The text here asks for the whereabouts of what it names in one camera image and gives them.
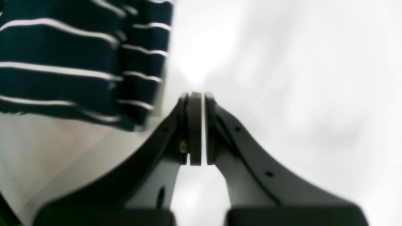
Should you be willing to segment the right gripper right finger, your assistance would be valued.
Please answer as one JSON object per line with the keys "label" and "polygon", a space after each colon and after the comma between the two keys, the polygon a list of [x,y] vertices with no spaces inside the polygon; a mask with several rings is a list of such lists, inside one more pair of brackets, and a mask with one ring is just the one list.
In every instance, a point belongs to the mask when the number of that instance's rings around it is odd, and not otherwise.
{"label": "right gripper right finger", "polygon": [[360,207],[297,176],[205,93],[207,163],[225,178],[225,226],[367,226]]}

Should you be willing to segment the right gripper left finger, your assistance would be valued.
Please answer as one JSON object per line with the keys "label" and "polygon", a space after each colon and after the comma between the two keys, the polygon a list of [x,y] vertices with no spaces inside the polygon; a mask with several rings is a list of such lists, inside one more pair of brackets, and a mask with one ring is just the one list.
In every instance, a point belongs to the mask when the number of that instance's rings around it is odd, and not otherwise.
{"label": "right gripper left finger", "polygon": [[184,93],[146,142],[115,169],[43,207],[35,226],[175,226],[182,165],[202,159],[202,94]]}

